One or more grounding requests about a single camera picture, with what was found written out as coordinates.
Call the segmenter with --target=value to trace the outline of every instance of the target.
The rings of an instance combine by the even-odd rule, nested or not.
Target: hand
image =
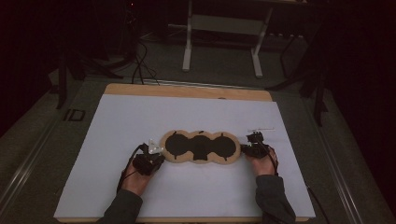
[[[276,168],[269,156],[272,156],[276,166],[279,164],[277,157],[273,148],[269,147],[270,155],[267,155],[261,159],[246,156],[247,160],[251,162],[253,166],[253,172],[256,176],[258,175],[274,175],[276,173]]]
[[[148,185],[150,179],[154,176],[152,175],[141,175],[134,166],[131,164],[128,166],[128,169],[125,172],[126,178],[124,178],[121,188],[129,190],[139,196],[143,194]]]

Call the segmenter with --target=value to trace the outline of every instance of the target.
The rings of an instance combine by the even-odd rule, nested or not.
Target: sleeve
[[[142,203],[143,200],[136,194],[126,189],[120,189],[116,198],[105,211],[105,215],[97,220],[96,223],[134,223],[137,215],[139,215]]]
[[[259,175],[256,183],[256,203],[262,209],[262,223],[295,223],[296,216],[286,198],[282,177]]]

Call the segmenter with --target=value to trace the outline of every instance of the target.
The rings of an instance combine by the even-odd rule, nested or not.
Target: white paper
[[[103,95],[55,217],[101,217],[116,195],[134,149],[171,130],[234,134],[262,131],[276,149],[279,175],[297,217],[314,217],[301,171],[274,102]],[[255,178],[245,157],[235,163],[165,162],[143,195],[140,217],[260,217]]]

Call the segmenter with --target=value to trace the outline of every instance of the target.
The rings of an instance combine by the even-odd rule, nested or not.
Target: table leg
[[[190,71],[191,61],[191,18],[192,18],[192,0],[189,0],[189,17],[187,18],[187,43],[184,50],[183,71]]]
[[[66,68],[66,57],[64,56],[64,52],[61,52],[60,59],[59,59],[59,84],[58,84],[58,105],[56,106],[57,109],[61,109],[64,105],[64,102],[67,98],[67,68]]]
[[[262,41],[264,40],[265,32],[267,31],[268,23],[271,19],[272,12],[273,12],[273,8],[270,7],[268,9],[267,15],[265,17],[265,21],[262,24],[262,28],[259,33],[259,40],[257,42],[257,45],[254,49],[251,49],[251,58],[253,60],[254,73],[256,74],[257,78],[262,77],[262,67],[260,66],[259,51],[260,51],[260,48],[262,47]]]

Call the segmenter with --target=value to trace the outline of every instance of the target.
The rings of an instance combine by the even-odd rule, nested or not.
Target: dark background
[[[224,15],[260,18],[257,2],[244,10],[229,1],[233,10]],[[329,65],[326,86],[353,132],[363,157],[396,214],[393,173],[396,140],[395,96],[396,20],[393,1],[347,2],[336,13],[329,29],[317,36],[316,50]],[[203,1],[198,10],[211,13]],[[166,36],[167,23],[186,22],[187,1],[135,2],[139,21]],[[9,1],[0,13],[0,136],[51,88],[48,73],[58,67],[60,43],[65,41],[88,57],[106,59],[124,54],[123,1]],[[299,24],[320,19],[312,8],[279,7],[271,20],[274,34],[298,34]]]

